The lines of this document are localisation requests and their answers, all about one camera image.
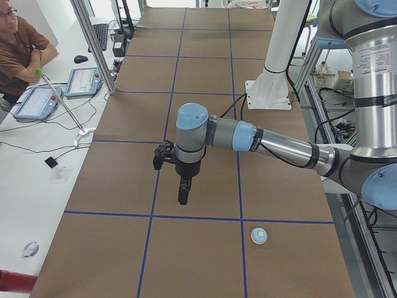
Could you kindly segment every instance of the robotic arm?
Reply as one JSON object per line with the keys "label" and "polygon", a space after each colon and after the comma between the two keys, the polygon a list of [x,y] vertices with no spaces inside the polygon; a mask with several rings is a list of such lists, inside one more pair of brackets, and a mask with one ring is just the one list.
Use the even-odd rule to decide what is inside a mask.
{"label": "robotic arm", "polygon": [[176,165],[181,204],[187,203],[206,146],[213,146],[262,153],[313,169],[371,205],[397,209],[397,2],[384,0],[384,7],[375,2],[322,0],[319,11],[318,35],[327,40],[324,45],[340,46],[342,40],[353,51],[356,147],[320,148],[186,104],[178,110],[176,143],[164,142],[153,160],[155,169],[164,161]]}

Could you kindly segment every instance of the man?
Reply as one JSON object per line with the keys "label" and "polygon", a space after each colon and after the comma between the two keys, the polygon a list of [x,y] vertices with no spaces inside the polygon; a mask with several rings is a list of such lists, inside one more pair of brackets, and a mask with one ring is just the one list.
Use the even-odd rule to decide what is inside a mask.
{"label": "man", "polygon": [[58,52],[52,43],[17,15],[9,0],[0,0],[0,108],[9,112],[30,83],[36,69]]}

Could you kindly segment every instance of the red object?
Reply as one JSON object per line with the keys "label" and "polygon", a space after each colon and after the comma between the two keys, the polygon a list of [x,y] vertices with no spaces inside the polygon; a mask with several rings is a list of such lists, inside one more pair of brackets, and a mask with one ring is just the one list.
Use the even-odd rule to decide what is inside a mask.
{"label": "red object", "polygon": [[0,291],[29,294],[37,276],[0,270]]}

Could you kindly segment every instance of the brown shirt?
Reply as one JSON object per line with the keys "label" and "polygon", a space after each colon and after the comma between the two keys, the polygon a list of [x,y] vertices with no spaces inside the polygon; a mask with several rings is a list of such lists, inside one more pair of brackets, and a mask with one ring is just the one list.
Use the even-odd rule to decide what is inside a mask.
{"label": "brown shirt", "polygon": [[36,31],[25,19],[17,16],[18,31],[14,34],[17,44],[0,39],[0,90],[20,96],[29,83],[15,75],[29,66],[30,51],[35,47],[44,50],[50,41]]}

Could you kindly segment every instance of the computer mouse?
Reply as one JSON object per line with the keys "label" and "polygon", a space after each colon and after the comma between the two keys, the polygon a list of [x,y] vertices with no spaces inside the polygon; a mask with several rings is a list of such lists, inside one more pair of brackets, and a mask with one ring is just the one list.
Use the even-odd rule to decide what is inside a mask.
{"label": "computer mouse", "polygon": [[85,62],[85,61],[87,61],[88,60],[88,57],[87,56],[82,56],[82,55],[77,55],[75,58],[74,58],[74,62],[75,62],[75,64],[79,64],[79,63],[82,63],[82,62]]}

